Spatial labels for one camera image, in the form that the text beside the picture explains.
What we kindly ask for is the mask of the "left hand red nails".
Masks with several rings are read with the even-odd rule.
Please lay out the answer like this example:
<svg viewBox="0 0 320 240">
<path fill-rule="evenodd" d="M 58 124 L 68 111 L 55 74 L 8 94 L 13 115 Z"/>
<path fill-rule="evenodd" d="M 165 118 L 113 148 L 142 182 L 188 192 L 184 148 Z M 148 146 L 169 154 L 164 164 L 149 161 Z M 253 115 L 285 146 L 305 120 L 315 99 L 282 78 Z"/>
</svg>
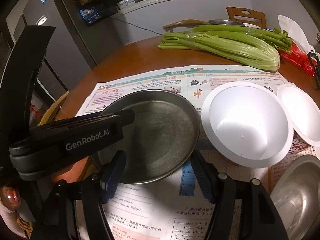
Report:
<svg viewBox="0 0 320 240">
<path fill-rule="evenodd" d="M 1 218 L 13 234 L 30 239 L 35 219 L 18 189 L 1 187 Z"/>
</svg>

